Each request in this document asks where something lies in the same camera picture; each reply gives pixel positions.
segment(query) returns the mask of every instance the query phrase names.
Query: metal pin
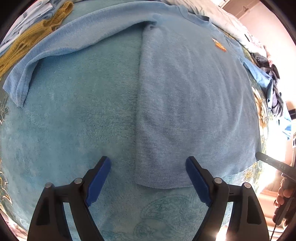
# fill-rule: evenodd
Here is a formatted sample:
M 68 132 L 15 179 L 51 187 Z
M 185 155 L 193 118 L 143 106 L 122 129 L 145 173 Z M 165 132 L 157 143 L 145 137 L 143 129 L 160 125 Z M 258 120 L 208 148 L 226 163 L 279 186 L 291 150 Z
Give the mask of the metal pin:
M 220 184 L 220 183 L 222 183 L 222 179 L 219 178 L 219 177 L 216 177 L 216 178 L 214 179 L 214 182 L 217 183 L 217 184 Z
M 244 183 L 244 186 L 245 186 L 246 188 L 251 188 L 251 184 L 249 184 L 249 183 Z
M 75 184 L 80 184 L 80 183 L 82 183 L 82 178 L 76 178 L 76 179 L 74 180 L 74 183 L 75 183 Z
M 52 186 L 52 183 L 46 183 L 45 188 L 50 188 Z

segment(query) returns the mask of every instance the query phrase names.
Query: bed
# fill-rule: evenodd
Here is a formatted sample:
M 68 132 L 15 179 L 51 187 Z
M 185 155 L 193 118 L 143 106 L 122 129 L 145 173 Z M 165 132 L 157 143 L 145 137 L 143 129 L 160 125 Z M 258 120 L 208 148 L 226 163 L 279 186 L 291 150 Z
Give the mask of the bed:
M 124 2 L 130 1 L 76 3 L 63 25 Z M 157 189 L 138 185 L 133 179 L 136 159 L 133 123 L 143 28 L 143 24 L 136 24 L 78 52 L 39 61 L 24 108 L 17 108 L 0 89 L 0 202 L 20 227 L 28 230 L 47 181 L 56 186 L 68 184 L 82 177 L 100 156 L 107 154 L 117 161 L 98 201 L 90 208 L 105 240 L 190 240 L 195 235 L 207 207 L 193 187 Z M 250 53 L 241 48 L 245 57 L 253 61 Z M 257 109 L 259 126 L 255 128 L 260 131 L 261 150 L 266 153 L 273 116 L 261 87 L 247 73 Z M 100 87 L 96 89 L 95 81 L 99 78 Z M 93 91 L 81 97 L 81 93 L 90 89 Z M 82 154 L 76 156 L 73 146 Z M 267 175 L 270 168 L 259 161 L 222 178 L 234 185 L 249 182 L 260 193 L 268 183 Z M 73 240 L 79 240 L 69 206 L 65 210 Z M 230 214 L 231 205 L 227 207 L 223 225 Z

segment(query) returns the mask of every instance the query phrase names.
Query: black handle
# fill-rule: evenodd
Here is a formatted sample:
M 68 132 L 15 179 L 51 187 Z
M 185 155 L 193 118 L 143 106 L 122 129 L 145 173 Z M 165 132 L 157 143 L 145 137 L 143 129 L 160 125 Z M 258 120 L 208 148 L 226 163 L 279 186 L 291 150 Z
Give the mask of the black handle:
M 272 220 L 276 225 L 281 224 L 292 202 L 292 198 L 284 197 L 284 200 L 284 204 L 276 208 L 274 211 L 274 216 L 272 217 Z
M 278 169 L 280 172 L 284 174 L 284 176 L 290 179 L 292 182 L 296 183 L 296 170 L 294 167 L 291 167 L 283 162 L 280 162 L 276 159 L 271 158 L 261 152 L 256 152 L 255 157 L 257 161 L 261 160 L 274 168 Z
M 284 204 L 279 206 L 275 211 L 274 211 L 274 216 L 272 217 L 273 222 L 276 225 L 280 225 L 281 222 L 283 221 L 283 218 L 285 217 L 291 202 L 292 202 L 292 197 L 295 194 L 295 183 L 291 182 L 288 178 L 283 179 L 283 189 L 294 189 L 291 197 L 284 197 Z

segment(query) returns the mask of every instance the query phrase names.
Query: gray fabric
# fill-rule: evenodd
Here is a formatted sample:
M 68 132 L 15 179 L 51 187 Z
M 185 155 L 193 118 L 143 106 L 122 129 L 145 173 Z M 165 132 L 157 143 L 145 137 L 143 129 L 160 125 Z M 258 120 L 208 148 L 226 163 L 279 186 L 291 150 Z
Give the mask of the gray fabric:
M 240 47 L 236 44 L 213 25 L 177 17 L 145 28 L 137 115 L 138 184 L 192 185 L 184 168 L 188 156 L 195 156 L 213 176 L 235 174 L 255 162 L 261 148 L 258 117 L 249 77 L 233 50 Z
M 259 53 L 251 53 L 251 56 L 259 68 L 261 67 L 269 68 L 269 62 L 266 57 L 260 55 Z
M 269 75 L 272 76 L 273 82 L 274 82 L 271 110 L 276 117 L 282 117 L 285 111 L 283 107 L 284 105 L 286 105 L 286 103 L 284 103 L 283 99 L 281 98 L 281 92 L 278 89 L 278 83 L 279 83 L 280 77 L 279 77 L 279 72 L 277 70 L 277 67 L 274 64 L 271 65 L 271 70 L 269 72 Z

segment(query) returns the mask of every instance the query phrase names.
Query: wall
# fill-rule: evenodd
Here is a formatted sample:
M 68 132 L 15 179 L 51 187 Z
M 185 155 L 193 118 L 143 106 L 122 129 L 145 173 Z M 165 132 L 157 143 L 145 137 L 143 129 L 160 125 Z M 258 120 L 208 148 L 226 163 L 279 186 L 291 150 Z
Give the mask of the wall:
M 223 0 L 211 0 L 214 4 L 219 5 Z
M 274 58 L 279 70 L 288 109 L 296 107 L 296 45 L 278 18 L 261 2 L 248 10 L 239 19 L 264 45 Z
M 240 18 L 259 2 L 259 0 L 229 0 L 223 9 Z

